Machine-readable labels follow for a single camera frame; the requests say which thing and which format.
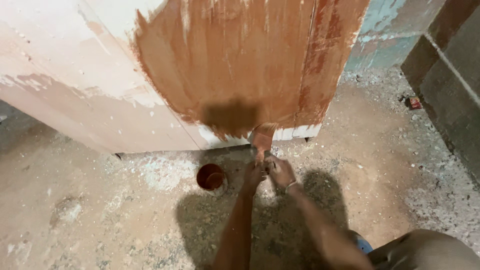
cement floor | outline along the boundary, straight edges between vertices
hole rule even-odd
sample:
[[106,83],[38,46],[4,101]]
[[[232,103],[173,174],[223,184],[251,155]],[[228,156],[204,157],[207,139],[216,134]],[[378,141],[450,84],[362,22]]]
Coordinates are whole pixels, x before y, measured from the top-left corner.
[[[415,228],[460,238],[480,254],[480,195],[411,94],[400,70],[345,73],[316,138],[275,142],[319,207],[378,247]],[[201,269],[218,247],[249,147],[99,154],[11,109],[0,125],[3,269]],[[194,175],[227,173],[220,198]],[[314,269],[292,201],[265,181],[252,214],[251,269]]]

gray wall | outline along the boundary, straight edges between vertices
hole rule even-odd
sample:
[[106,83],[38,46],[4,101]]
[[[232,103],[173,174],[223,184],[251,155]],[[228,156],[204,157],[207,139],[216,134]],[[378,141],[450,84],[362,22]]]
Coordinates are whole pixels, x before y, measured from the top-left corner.
[[478,181],[480,1],[463,3],[463,9],[446,4],[429,29],[431,38],[419,39],[402,70],[424,99],[437,129]]

wooden door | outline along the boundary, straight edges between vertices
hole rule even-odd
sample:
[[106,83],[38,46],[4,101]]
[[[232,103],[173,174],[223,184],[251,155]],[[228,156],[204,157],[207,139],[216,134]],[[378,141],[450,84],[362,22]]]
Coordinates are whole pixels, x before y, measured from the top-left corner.
[[1,1],[0,98],[104,152],[315,136],[368,5]]

paint bucket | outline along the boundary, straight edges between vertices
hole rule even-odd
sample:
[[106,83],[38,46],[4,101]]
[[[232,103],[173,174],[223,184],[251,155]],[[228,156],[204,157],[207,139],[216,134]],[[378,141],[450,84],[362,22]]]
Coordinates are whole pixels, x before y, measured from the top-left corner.
[[228,189],[228,182],[222,168],[216,164],[206,164],[198,170],[197,184],[208,194],[219,197]]

bracelet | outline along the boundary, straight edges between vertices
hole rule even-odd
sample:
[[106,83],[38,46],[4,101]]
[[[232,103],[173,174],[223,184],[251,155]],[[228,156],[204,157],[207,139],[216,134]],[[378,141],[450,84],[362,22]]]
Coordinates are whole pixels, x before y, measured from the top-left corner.
[[293,186],[294,184],[299,184],[299,182],[297,182],[297,180],[291,182],[291,183],[285,188],[285,193],[288,194],[288,188],[291,187],[291,186]]

